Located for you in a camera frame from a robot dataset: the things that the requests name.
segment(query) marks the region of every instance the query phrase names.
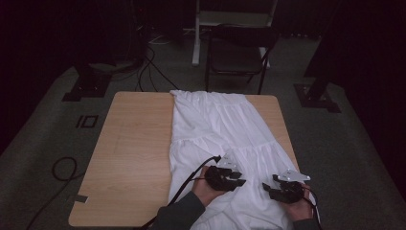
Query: hand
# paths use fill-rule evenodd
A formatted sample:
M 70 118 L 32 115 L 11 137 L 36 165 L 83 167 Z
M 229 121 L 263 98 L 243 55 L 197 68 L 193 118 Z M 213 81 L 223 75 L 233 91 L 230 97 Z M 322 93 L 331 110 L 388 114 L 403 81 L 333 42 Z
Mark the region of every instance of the hand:
M 302 187 L 304 187 L 304 197 L 308 199 L 309 194 L 310 194 L 310 191 L 309 191 L 310 187 L 305 184 L 302 184 Z M 280 202 L 280 205 L 287 212 L 287 214 L 290 216 L 292 221 L 313 218 L 311 206 L 304 199 L 301 199 L 298 202 L 291 203 L 291 204 Z
M 203 166 L 201 174 L 194 181 L 192 192 L 200 199 L 202 204 L 207 207 L 216 197 L 225 194 L 225 191 L 216 191 L 207 183 L 204 175 L 209 167 Z

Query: white cloth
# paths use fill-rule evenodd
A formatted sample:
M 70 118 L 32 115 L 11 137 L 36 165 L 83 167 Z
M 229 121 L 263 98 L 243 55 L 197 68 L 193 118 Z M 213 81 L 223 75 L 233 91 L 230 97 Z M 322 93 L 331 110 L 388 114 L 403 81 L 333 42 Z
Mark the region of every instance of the white cloth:
M 283 208 L 262 182 L 278 188 L 272 174 L 296 170 L 267 124 L 244 95 L 170 91 L 175 97 L 170 146 L 171 200 L 186 178 L 212 156 L 234 154 L 246 179 L 216 198 L 192 229 L 292 229 Z M 181 195 L 192 189 L 192 183 Z

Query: gray carpet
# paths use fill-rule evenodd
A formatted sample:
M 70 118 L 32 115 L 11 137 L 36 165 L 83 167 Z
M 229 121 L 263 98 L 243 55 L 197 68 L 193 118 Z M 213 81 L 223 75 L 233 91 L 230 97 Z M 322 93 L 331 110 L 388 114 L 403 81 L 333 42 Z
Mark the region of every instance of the gray carpet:
M 162 39 L 155 42 L 166 43 Z M 271 69 L 265 77 L 262 94 L 275 95 L 280 101 L 300 169 L 312 177 L 309 185 L 319 197 L 322 225 L 324 229 L 405 229 L 405 201 L 383 167 L 343 89 L 328 86 L 329 95 L 342 113 L 300 105 L 293 84 L 314 81 L 304 79 L 303 75 L 317 45 L 317 41 L 309 39 L 281 38 L 271 53 Z M 205 41 L 198 67 L 191 64 L 192 36 L 186 36 L 183 45 L 171 42 L 150 46 L 156 52 L 154 63 L 179 88 L 204 90 Z M 114 94 L 134 91 L 137 81 L 135 74 L 118 74 L 110 82 L 104 98 L 62 102 L 77 77 L 74 69 L 69 69 L 55 81 L 31 119 L 0 157 L 2 230 L 25 229 L 41 206 L 64 185 L 52 176 L 52 166 L 58 158 L 75 157 L 78 173 L 86 171 Z M 173 89 L 153 68 L 151 78 L 159 91 Z M 256 94 L 258 82 L 252 80 L 245 85 L 232 83 L 227 78 L 214 80 L 211 90 Z M 145 91 L 154 91 L 147 71 L 142 86 Z M 96 126 L 77 128 L 81 115 L 99 115 Z M 73 164 L 66 163 L 60 165 L 57 172 L 66 177 L 72 169 Z M 74 203 L 72 196 L 78 192 L 81 180 L 72 181 L 41 213 L 32 229 L 74 229 L 69 226 L 68 218 Z

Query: black base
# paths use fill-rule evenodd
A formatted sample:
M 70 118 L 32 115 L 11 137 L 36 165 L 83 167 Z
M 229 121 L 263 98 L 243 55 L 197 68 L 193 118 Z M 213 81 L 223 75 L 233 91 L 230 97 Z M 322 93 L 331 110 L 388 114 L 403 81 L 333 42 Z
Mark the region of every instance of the black base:
M 111 80 L 111 75 L 97 75 L 98 80 L 92 86 L 83 87 L 80 78 L 75 83 L 72 91 L 66 93 L 63 97 L 63 102 L 79 102 L 81 98 L 103 98 L 108 84 Z
M 307 92 L 310 89 L 308 84 L 293 84 L 296 90 L 296 94 L 301 101 L 302 107 L 313 107 L 313 108 L 326 108 L 328 112 L 331 113 L 341 113 L 340 108 L 337 103 L 334 103 L 328 92 L 326 91 L 318 100 L 309 99 Z

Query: white fabric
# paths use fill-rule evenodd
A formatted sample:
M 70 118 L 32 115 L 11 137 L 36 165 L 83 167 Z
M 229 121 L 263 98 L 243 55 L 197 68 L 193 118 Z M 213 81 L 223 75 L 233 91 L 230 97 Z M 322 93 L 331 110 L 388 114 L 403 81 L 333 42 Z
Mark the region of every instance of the white fabric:
M 296 170 L 286 152 L 244 95 L 170 91 L 175 97 L 170 146 L 171 200 L 206 159 L 234 154 L 245 184 L 216 198 L 192 229 L 292 229 L 285 211 L 262 182 Z M 188 185 L 183 194 L 192 189 Z

